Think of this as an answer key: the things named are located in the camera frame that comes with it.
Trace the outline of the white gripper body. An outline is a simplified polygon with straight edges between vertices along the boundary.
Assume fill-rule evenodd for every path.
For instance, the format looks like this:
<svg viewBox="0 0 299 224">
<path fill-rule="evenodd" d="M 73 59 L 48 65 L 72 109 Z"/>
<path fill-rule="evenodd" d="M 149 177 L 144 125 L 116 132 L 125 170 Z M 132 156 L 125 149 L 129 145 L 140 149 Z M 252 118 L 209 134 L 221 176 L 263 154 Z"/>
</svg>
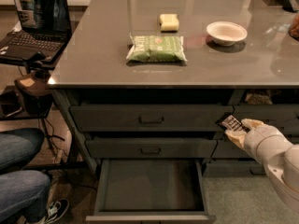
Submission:
<svg viewBox="0 0 299 224">
<path fill-rule="evenodd" d="M 261 165 L 282 165 L 292 143 L 274 126 L 261 125 L 245 136 L 245 151 Z"/>
</svg>

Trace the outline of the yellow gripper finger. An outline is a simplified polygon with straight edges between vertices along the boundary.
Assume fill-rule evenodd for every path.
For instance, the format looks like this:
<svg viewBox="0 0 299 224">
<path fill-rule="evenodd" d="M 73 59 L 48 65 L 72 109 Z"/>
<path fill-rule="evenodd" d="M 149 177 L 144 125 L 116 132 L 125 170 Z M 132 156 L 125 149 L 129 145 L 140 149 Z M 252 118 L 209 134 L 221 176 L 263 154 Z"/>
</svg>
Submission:
<svg viewBox="0 0 299 224">
<path fill-rule="evenodd" d="M 247 131 L 263 126 L 263 122 L 257 119 L 242 119 L 241 123 Z"/>
<path fill-rule="evenodd" d="M 247 133 L 245 131 L 226 130 L 227 137 L 239 148 L 243 149 Z"/>
</svg>

